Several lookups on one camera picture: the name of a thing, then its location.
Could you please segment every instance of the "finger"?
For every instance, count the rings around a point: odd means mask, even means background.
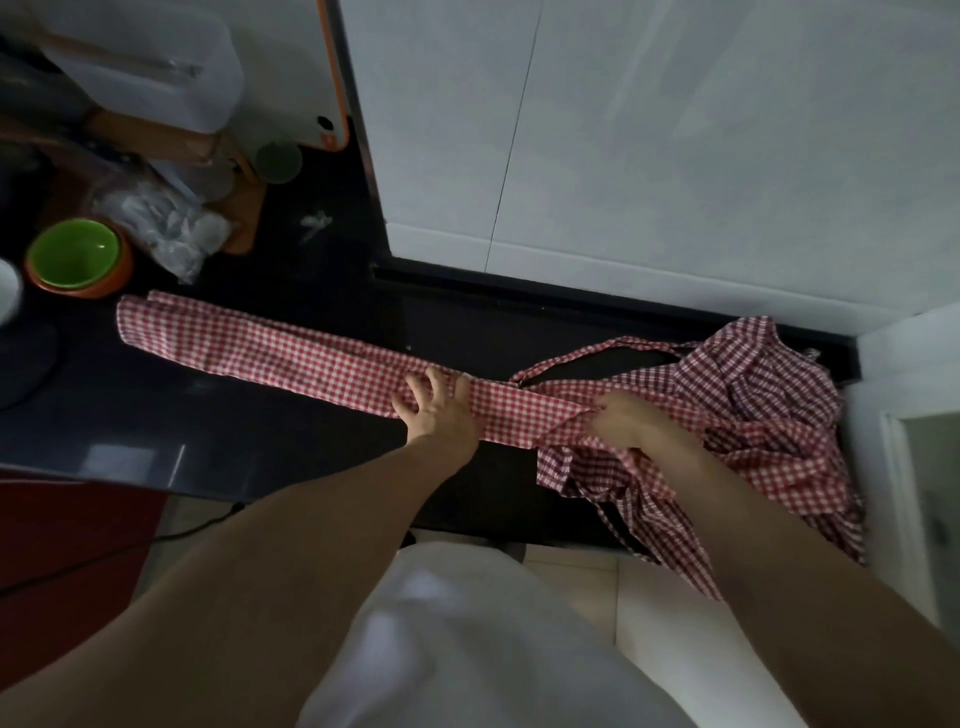
[[[446,377],[434,367],[426,368],[426,378],[433,387],[434,404],[443,404],[446,401]]]
[[[410,390],[414,393],[417,407],[423,409],[430,403],[430,393],[427,392],[426,387],[423,386],[423,380],[412,372],[406,376],[406,380],[407,384],[410,385]]]
[[[405,401],[403,401],[403,397],[400,396],[399,392],[394,392],[390,395],[390,404],[394,406],[396,415],[406,424],[410,424],[410,421],[417,416],[417,413],[414,412]]]
[[[463,404],[469,404],[470,401],[470,377],[460,375],[457,377],[457,383],[453,385],[453,399],[461,401]]]

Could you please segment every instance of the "red and white checkered cloth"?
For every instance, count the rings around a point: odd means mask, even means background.
[[[147,300],[123,297],[117,326],[127,344],[179,364],[381,417],[396,416],[393,392],[413,403],[404,382],[408,373],[436,366],[451,386],[460,374],[409,354],[157,291]],[[521,388],[556,364],[612,347],[694,351],[676,364],[607,379]],[[824,368],[780,342],[770,319],[741,319],[700,345],[620,337],[542,362],[509,382],[475,379],[471,387],[470,407],[487,422],[485,440],[539,448],[540,485],[614,504],[656,560],[720,598],[707,555],[660,470],[587,433],[593,399],[611,389],[657,404],[754,488],[863,563],[862,507],[834,434],[839,395]]]

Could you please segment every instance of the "kitchen counter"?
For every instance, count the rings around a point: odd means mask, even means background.
[[[333,222],[304,240],[304,215]],[[0,243],[20,259],[21,235]],[[371,274],[372,262],[380,261]],[[362,339],[468,371],[507,378],[586,344],[633,334],[703,338],[728,319],[505,283],[385,255],[359,154],[307,152],[301,175],[271,188],[248,256],[216,255],[194,286],[139,257],[128,292],[152,288]],[[22,403],[0,411],[0,467],[252,501],[395,448],[404,427],[326,402],[211,376],[124,345],[115,299],[85,302],[31,289],[25,320],[53,321],[60,361]],[[790,331],[840,378],[855,376],[851,342]],[[610,352],[558,376],[608,376],[663,355]],[[535,482],[536,454],[484,443],[429,499],[415,526],[556,546],[622,548],[592,505]]]

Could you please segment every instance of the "cable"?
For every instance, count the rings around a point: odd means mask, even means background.
[[[113,551],[108,551],[107,553],[102,553],[99,556],[93,556],[92,558],[81,561],[78,564],[73,564],[68,567],[63,567],[62,569],[57,569],[56,571],[51,571],[50,573],[42,574],[41,576],[31,576],[29,578],[18,581],[15,584],[11,584],[8,587],[0,588],[0,599],[5,599],[8,596],[13,596],[24,592],[33,587],[37,587],[40,584],[46,584],[49,581],[56,581],[68,574],[74,573],[75,571],[80,571],[86,569],[87,567],[98,564],[101,561],[111,559],[114,556],[119,556],[122,553],[127,553],[127,551],[132,551],[135,548],[143,548],[144,546],[152,546],[153,544],[166,544],[170,541],[179,541],[180,539],[189,538],[196,533],[200,533],[206,528],[209,528],[211,525],[216,525],[217,523],[222,523],[226,521],[230,516],[233,516],[237,513],[240,513],[244,509],[243,503],[234,503],[229,510],[229,513],[225,513],[223,516],[220,516],[215,519],[210,519],[207,522],[203,522],[198,526],[193,528],[188,528],[185,531],[180,533],[168,533],[163,536],[154,536],[152,539],[147,541],[141,541],[136,544],[130,544],[129,546],[120,546],[119,548],[114,549]]]

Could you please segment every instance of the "left hand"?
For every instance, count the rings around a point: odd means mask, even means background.
[[[462,464],[466,464],[476,452],[480,442],[482,424],[470,413],[470,380],[464,375],[457,379],[454,394],[450,398],[446,393],[446,377],[428,367],[426,376],[430,380],[430,392],[423,380],[414,374],[406,377],[407,384],[414,393],[418,410],[415,412],[394,393],[392,402],[394,411],[407,425],[407,445],[414,442],[434,443],[451,454]]]

